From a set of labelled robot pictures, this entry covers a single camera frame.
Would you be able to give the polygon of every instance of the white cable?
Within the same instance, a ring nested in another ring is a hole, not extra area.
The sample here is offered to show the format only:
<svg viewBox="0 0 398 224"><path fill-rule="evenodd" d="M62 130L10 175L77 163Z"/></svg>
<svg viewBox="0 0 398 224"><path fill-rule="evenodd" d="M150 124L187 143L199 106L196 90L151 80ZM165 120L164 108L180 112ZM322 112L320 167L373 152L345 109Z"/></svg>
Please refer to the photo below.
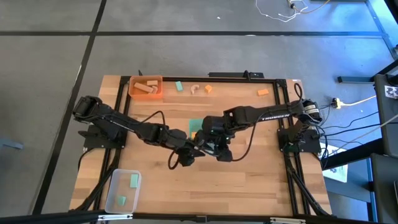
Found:
<svg viewBox="0 0 398 224"><path fill-rule="evenodd" d="M256 8L259 10L259 12L260 12L261 15L266 16L266 17L270 17L271 19L279 20L279 21L281 21L281 22L288 22L288 21L291 21L292 19L296 18L296 15L300 15L301 12L302 12L303 10L308 9L308 6L307 6L307 4L304 2L304 0L289 0L289 3L291 4L293 1L302 2L303 5L304 5L304 8L302 8L302 9L301 9L299 12L297 12L297 13L295 12L292 16L284 16L284 15L278 13L278 16L282 16L282 17L284 17L284 18L288 18L287 20L283 20L283 19L279 19L279 18L274 18L274 17L272 17L272 16L270 16L270 15L267 15L267 14L262 13L262 12L261 12L261 9L260 9L259 6L257 5L257 0L255 0L255 5L256 5Z"/></svg>
<svg viewBox="0 0 398 224"><path fill-rule="evenodd" d="M393 116L390 120L384 122L383 124L380 124L378 127L374 128L374 129L372 129L372 130L370 130L369 132L367 132L367 133L365 133L365 134L363 134L363 135L361 135L361 136L359 136L359 137L354 138L353 140L351 140L351 141L349 141L349 142L356 141L357 139L359 139L359 138L361 138L361 137L363 137L363 136L365 136L365 135L368 135L368 134L372 133L373 131L375 131L375 130L381 128L381 127L383 127L384 125L390 123L392 120L394 120L394 119L396 119L396 118L398 118L398 114L395 115L395 116ZM345 146L348 145L348 144L349 144L349 143L344 144L343 146L341 146L341 147L338 148L337 150L339 150L339 149L345 147Z"/></svg>
<svg viewBox="0 0 398 224"><path fill-rule="evenodd" d="M376 97L376 96L374 95L374 96L371 96L371 97L369 97L369 98L366 98L365 100L361 100L361 101L358 101L358 102L355 102L355 103L343 103L343 102L341 102L341 105L342 105L342 106L354 106L354 105L363 103L363 102L368 101L368 100L370 100L371 98L375 98L375 97Z"/></svg>

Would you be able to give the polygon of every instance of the wooden table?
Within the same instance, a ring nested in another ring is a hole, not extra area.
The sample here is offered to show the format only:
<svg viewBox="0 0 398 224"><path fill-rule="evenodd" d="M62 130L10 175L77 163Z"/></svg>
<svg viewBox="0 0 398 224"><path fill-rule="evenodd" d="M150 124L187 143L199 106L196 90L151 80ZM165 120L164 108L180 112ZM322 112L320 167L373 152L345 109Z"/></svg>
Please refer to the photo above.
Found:
<svg viewBox="0 0 398 224"><path fill-rule="evenodd" d="M103 103L113 106L116 101L120 76L104 76L99 97ZM297 99L294 82L287 80L289 98ZM199 84L194 95L190 87ZM162 110L166 123L172 129L189 132L190 119L207 115L221 116L224 110L239 105L254 107L275 105L270 84L210 83L210 94L203 88L209 83L183 82L183 92L178 92L174 82L164 82L164 98L160 101L131 101L129 116L143 120L157 110ZM269 94L256 95L257 90L267 88ZM125 99L127 86L124 89ZM150 120L161 123L160 116ZM282 153L279 151L276 130L277 120L257 125L251 151L239 162L218 162L214 157L197 158L190 167L167 168L170 150L149 146L133 133L127 136L122 150L120 169L139 170L142 174L141 191L136 212L207 215L280 215L291 216L292 209ZM248 147L251 128L236 134L229 148L235 158L243 155ZM79 206L93 190L100 175L103 149L87 154L80 166L70 208ZM311 154L301 154L305 183L324 210L331 213L328 195L319 161ZM104 207L105 187L101 208ZM299 211L303 212L300 191L296 186Z"/></svg>

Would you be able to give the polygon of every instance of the small wooden piece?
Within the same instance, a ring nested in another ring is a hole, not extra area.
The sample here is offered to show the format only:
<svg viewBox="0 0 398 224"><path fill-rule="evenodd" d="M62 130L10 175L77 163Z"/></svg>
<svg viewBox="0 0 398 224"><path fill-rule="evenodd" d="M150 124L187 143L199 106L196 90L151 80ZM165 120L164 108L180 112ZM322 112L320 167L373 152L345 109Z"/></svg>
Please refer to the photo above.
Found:
<svg viewBox="0 0 398 224"><path fill-rule="evenodd" d="M199 89L199 85L193 85L191 86L191 93L194 94L195 90Z"/></svg>
<svg viewBox="0 0 398 224"><path fill-rule="evenodd" d="M177 91L182 91L183 90L182 83L180 81L175 82L175 87L177 87Z"/></svg>
<svg viewBox="0 0 398 224"><path fill-rule="evenodd" d="M266 90L266 89L257 91L257 95L258 95L258 96L268 95L268 93L269 93L269 92L268 92L268 90Z"/></svg>
<svg viewBox="0 0 398 224"><path fill-rule="evenodd" d="M147 86L157 86L157 80L149 80L149 81L147 81Z"/></svg>
<svg viewBox="0 0 398 224"><path fill-rule="evenodd" d="M152 86L152 89L154 89L152 91L152 93L148 93L148 94L156 94L157 93L157 86Z"/></svg>
<svg viewBox="0 0 398 224"><path fill-rule="evenodd" d="M211 85L205 86L205 91L206 91L207 93L211 92L211 89L213 89L213 88L211 87Z"/></svg>
<svg viewBox="0 0 398 224"><path fill-rule="evenodd" d="M141 83L135 83L135 84L134 84L134 87L137 88L137 89L139 89L139 90L145 91L145 92L147 92L147 93L152 93L152 91L154 91L153 88L151 88L151 87L149 87L149 86L145 86L145 85L143 85L143 84L141 84Z"/></svg>

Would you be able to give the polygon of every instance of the green block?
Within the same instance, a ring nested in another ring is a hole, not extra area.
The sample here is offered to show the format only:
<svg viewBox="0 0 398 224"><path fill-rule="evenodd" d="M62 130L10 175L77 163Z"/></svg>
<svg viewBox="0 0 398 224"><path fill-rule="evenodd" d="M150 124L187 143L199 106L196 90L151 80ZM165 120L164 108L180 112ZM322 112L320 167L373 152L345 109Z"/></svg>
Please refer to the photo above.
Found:
<svg viewBox="0 0 398 224"><path fill-rule="evenodd" d="M138 186L138 174L131 174L130 188L137 188Z"/></svg>
<svg viewBox="0 0 398 224"><path fill-rule="evenodd" d="M192 132L198 132L201 130L201 124L203 123L203 119L190 119L189 120L189 136L192 135Z"/></svg>
<svg viewBox="0 0 398 224"><path fill-rule="evenodd" d="M182 91L183 90L182 83L180 81L175 82L175 86L177 87L177 91Z"/></svg>
<svg viewBox="0 0 398 224"><path fill-rule="evenodd" d="M124 206L124 204L126 203L126 197L125 196L118 196L118 205L119 206Z"/></svg>

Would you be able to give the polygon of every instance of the orange tray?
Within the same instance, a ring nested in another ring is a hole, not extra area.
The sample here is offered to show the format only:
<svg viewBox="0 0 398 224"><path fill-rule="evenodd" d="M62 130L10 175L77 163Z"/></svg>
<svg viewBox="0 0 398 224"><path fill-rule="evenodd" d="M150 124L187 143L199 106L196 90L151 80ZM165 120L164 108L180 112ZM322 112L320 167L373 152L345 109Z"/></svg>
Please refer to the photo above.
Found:
<svg viewBox="0 0 398 224"><path fill-rule="evenodd" d="M157 80L157 93L148 94L145 91L134 87L135 83L147 85L147 81ZM163 76L161 75L146 75L136 76L130 78L129 95L135 100L158 100L163 98Z"/></svg>

